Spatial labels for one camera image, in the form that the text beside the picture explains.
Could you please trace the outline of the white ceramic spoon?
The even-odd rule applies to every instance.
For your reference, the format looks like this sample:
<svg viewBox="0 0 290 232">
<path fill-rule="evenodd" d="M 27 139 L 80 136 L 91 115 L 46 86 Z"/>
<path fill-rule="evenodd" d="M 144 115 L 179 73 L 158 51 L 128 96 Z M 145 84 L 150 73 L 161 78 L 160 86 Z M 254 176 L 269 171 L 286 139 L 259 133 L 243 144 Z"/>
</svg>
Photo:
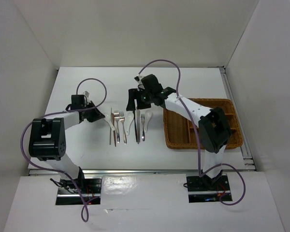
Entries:
<svg viewBox="0 0 290 232">
<path fill-rule="evenodd" d="M 111 116 L 109 114 L 105 114 L 104 120 L 108 123 L 111 131 L 115 131 L 115 127 L 112 123 L 112 119 L 111 119 Z"/>
<path fill-rule="evenodd" d="M 126 129 L 126 134 L 129 135 L 130 133 L 130 126 L 134 120 L 134 114 L 133 112 L 127 112 L 125 116 L 125 129 Z"/>
<path fill-rule="evenodd" d="M 145 112 L 145 133 L 147 133 L 148 124 L 149 124 L 151 117 L 152 117 L 152 112 L 147 110 Z"/>
</svg>

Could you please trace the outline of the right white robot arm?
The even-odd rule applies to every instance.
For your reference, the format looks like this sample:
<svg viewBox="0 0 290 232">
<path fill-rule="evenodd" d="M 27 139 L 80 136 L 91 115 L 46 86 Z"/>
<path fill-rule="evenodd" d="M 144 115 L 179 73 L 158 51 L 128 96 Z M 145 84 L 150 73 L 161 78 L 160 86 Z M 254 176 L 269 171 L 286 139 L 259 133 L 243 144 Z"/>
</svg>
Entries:
<svg viewBox="0 0 290 232">
<path fill-rule="evenodd" d="M 163 88 L 155 75 L 136 76 L 136 88 L 128 90 L 127 111 L 148 109 L 152 104 L 188 119 L 195 131 L 198 148 L 205 149 L 204 163 L 199 163 L 201 184 L 213 189 L 222 176 L 222 160 L 232 134 L 222 108 L 197 104 L 179 94 L 177 89 Z"/>
</svg>

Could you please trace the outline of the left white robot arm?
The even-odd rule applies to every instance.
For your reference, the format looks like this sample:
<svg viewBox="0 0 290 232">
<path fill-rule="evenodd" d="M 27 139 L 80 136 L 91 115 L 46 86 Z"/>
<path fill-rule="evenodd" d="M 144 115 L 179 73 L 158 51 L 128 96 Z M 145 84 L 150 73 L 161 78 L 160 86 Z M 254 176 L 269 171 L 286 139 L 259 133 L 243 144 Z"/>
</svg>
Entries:
<svg viewBox="0 0 290 232">
<path fill-rule="evenodd" d="M 29 154 L 59 172 L 61 187 L 80 193 L 85 190 L 88 183 L 83 170 L 72 162 L 66 152 L 65 130 L 85 120 L 92 123 L 104 119 L 105 115 L 96 108 L 87 93 L 72 95 L 71 103 L 66 109 L 71 112 L 57 117 L 51 115 L 33 120 Z"/>
</svg>

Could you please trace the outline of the silver knife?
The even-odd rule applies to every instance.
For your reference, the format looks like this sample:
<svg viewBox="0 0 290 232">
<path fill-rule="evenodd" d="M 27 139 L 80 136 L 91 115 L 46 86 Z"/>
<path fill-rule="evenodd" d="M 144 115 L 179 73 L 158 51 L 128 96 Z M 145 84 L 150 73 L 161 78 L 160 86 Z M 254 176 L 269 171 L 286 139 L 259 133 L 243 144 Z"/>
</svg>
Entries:
<svg viewBox="0 0 290 232">
<path fill-rule="evenodd" d="M 140 110 L 136 111 L 137 144 L 140 143 Z"/>
</svg>

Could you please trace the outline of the steel fork right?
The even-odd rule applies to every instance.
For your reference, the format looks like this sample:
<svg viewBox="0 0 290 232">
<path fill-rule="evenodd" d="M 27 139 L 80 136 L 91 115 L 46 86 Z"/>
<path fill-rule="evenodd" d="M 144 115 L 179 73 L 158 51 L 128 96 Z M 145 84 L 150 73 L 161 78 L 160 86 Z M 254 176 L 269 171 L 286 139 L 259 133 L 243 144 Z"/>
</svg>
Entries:
<svg viewBox="0 0 290 232">
<path fill-rule="evenodd" d="M 142 124 L 142 141 L 144 142 L 145 141 L 145 115 L 144 114 L 141 114 L 141 124 Z"/>
</svg>

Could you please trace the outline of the steel fork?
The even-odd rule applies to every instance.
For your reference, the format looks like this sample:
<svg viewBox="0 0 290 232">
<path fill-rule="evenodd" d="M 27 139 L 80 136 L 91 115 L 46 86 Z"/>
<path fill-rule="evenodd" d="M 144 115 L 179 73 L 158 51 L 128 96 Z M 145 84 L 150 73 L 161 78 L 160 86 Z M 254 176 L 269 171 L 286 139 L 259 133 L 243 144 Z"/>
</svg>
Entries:
<svg viewBox="0 0 290 232">
<path fill-rule="evenodd" d="M 124 125 L 124 122 L 125 122 L 125 116 L 124 116 L 124 112 L 123 111 L 120 111 L 119 112 L 119 121 L 121 122 L 122 124 L 122 129 L 123 129 L 123 141 L 124 141 L 124 144 L 127 143 L 127 136 L 126 136 L 126 130 L 125 130 L 125 125 Z"/>
<path fill-rule="evenodd" d="M 142 124 L 142 141 L 144 142 L 145 141 L 145 115 L 144 114 L 141 114 L 141 124 Z"/>
<path fill-rule="evenodd" d="M 118 125 L 119 120 L 120 120 L 120 114 L 118 110 L 114 112 L 114 117 L 115 117 L 115 122 L 116 122 L 116 142 L 120 143 L 120 133 L 119 133 L 119 125 Z"/>
</svg>

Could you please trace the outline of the copper chopstick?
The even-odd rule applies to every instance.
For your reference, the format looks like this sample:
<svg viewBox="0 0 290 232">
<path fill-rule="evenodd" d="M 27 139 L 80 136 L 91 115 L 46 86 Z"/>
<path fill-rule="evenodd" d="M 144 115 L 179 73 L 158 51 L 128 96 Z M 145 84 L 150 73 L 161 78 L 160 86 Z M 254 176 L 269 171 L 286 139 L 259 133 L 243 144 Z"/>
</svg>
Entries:
<svg viewBox="0 0 290 232">
<path fill-rule="evenodd" d="M 111 113 L 111 119 L 112 119 L 112 124 L 113 124 L 113 127 L 114 127 L 114 131 L 113 131 L 113 138 L 114 138 L 114 146 L 116 147 L 116 128 L 115 128 L 115 116 L 113 113 Z"/>
</svg>

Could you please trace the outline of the steel fork left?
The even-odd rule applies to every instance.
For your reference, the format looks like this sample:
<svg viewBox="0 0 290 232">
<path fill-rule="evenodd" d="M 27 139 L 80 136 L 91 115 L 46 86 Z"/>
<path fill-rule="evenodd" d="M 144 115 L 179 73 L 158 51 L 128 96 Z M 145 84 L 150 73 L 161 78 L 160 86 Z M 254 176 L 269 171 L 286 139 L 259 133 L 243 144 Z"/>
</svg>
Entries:
<svg viewBox="0 0 290 232">
<path fill-rule="evenodd" d="M 114 117 L 115 117 L 115 122 L 116 122 L 116 142 L 120 143 L 120 133 L 119 133 L 119 125 L 118 125 L 119 120 L 120 120 L 120 114 L 118 110 L 114 112 Z"/>
</svg>

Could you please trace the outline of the wicker cutlery tray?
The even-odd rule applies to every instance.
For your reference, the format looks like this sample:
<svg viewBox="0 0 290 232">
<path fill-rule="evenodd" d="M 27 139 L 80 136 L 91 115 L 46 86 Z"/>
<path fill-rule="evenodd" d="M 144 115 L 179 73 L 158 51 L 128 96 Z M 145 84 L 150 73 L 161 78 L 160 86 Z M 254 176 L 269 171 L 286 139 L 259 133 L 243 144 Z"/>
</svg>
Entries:
<svg viewBox="0 0 290 232">
<path fill-rule="evenodd" d="M 232 135 L 227 143 L 226 149 L 235 149 L 243 144 L 242 135 L 240 133 L 238 119 L 235 113 L 234 105 L 228 99 L 205 99 L 191 98 L 193 102 L 200 105 L 223 109 L 228 124 L 231 128 Z M 163 122 L 166 145 L 170 149 L 197 149 L 197 142 L 192 123 L 183 116 L 169 111 L 163 110 Z"/>
</svg>

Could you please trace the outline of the aluminium rail front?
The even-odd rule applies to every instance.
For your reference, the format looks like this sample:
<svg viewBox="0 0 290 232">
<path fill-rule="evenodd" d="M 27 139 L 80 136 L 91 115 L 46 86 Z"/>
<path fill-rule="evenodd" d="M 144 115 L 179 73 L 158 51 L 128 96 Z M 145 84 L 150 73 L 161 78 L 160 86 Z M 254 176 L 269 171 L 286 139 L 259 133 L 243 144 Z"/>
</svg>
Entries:
<svg viewBox="0 0 290 232">
<path fill-rule="evenodd" d="M 256 169 L 240 169 L 240 172 L 256 172 Z M 116 174 L 184 174 L 196 173 L 197 170 L 83 170 L 85 175 L 116 175 Z M 29 176 L 32 175 L 53 175 L 55 172 L 46 170 L 29 170 Z"/>
</svg>

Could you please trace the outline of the aluminium rail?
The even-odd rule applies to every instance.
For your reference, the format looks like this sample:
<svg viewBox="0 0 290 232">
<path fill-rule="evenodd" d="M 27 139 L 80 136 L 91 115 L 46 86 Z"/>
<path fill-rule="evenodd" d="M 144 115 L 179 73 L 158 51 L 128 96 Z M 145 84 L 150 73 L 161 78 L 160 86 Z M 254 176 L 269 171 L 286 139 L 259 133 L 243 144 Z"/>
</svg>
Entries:
<svg viewBox="0 0 290 232">
<path fill-rule="evenodd" d="M 256 169 L 240 169 L 240 172 L 256 172 Z M 184 174 L 196 173 L 197 170 L 83 170 L 85 175 L 116 175 L 116 174 Z M 53 175 L 55 172 L 46 170 L 29 170 L 29 176 L 32 175 Z"/>
<path fill-rule="evenodd" d="M 257 171 L 254 159 L 253 159 L 251 151 L 250 151 L 250 147 L 247 143 L 247 137 L 246 137 L 245 132 L 243 130 L 243 126 L 242 126 L 242 123 L 241 123 L 241 120 L 240 120 L 240 117 L 238 114 L 238 110 L 237 110 L 236 103 L 235 103 L 235 98 L 234 98 L 232 90 L 231 90 L 231 86 L 230 86 L 230 82 L 229 82 L 228 77 L 227 77 L 226 69 L 225 69 L 225 67 L 219 67 L 219 70 L 220 70 L 222 82 L 223 82 L 223 85 L 224 85 L 224 88 L 226 91 L 226 95 L 227 95 L 228 99 L 232 101 L 232 103 L 234 105 L 235 113 L 236 113 L 236 116 L 238 119 L 240 133 L 241 133 L 242 139 L 243 139 L 243 144 L 241 145 L 241 152 L 242 152 L 242 156 L 243 156 L 243 160 L 244 160 L 245 170 L 248 172 Z"/>
</svg>

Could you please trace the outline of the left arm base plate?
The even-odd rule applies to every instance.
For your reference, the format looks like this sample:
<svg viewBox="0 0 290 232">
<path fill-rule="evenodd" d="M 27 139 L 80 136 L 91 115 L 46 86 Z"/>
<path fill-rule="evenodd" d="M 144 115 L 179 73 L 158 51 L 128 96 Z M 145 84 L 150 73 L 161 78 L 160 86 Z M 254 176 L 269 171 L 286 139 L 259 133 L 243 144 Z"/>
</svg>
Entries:
<svg viewBox="0 0 290 232">
<path fill-rule="evenodd" d="M 82 205 L 82 200 L 71 181 L 51 179 L 58 187 L 56 205 Z M 89 205 L 101 204 L 102 178 L 86 178 L 79 187 L 84 200 Z"/>
</svg>

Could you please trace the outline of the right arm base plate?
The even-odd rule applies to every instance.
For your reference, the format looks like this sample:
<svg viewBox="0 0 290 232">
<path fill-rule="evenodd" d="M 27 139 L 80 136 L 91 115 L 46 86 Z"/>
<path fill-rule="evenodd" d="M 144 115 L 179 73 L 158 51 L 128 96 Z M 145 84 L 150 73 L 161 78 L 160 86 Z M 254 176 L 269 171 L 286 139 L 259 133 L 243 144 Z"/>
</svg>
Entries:
<svg viewBox="0 0 290 232">
<path fill-rule="evenodd" d="M 199 176 L 187 176 L 186 183 L 183 184 L 188 190 L 189 203 L 210 203 L 231 202 L 232 194 L 229 180 L 226 175 L 222 175 L 213 185 L 208 185 Z"/>
</svg>

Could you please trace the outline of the aluminium rail right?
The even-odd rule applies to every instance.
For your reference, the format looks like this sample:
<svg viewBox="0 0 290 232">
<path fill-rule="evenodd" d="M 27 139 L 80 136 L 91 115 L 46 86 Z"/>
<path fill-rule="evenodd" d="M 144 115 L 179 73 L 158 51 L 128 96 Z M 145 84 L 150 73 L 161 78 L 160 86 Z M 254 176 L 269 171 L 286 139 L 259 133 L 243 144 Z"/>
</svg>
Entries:
<svg viewBox="0 0 290 232">
<path fill-rule="evenodd" d="M 227 77 L 226 69 L 225 69 L 225 67 L 219 67 L 219 70 L 220 70 L 222 82 L 223 82 L 223 85 L 224 85 L 224 88 L 226 91 L 226 95 L 227 95 L 228 99 L 232 101 L 232 103 L 234 105 L 235 113 L 236 113 L 236 116 L 238 119 L 240 133 L 241 133 L 242 139 L 243 139 L 243 144 L 241 145 L 241 152 L 242 152 L 242 156 L 243 156 L 243 160 L 244 160 L 245 170 L 248 172 L 257 171 L 254 159 L 253 159 L 251 151 L 250 151 L 250 147 L 247 143 L 247 137 L 246 137 L 245 132 L 243 130 L 243 126 L 242 126 L 242 123 L 241 123 L 241 120 L 240 120 L 240 117 L 238 114 L 238 110 L 237 110 L 236 103 L 235 103 L 235 98 L 234 98 L 232 90 L 231 90 L 231 86 L 230 86 L 230 82 L 229 82 L 228 77 Z"/>
</svg>

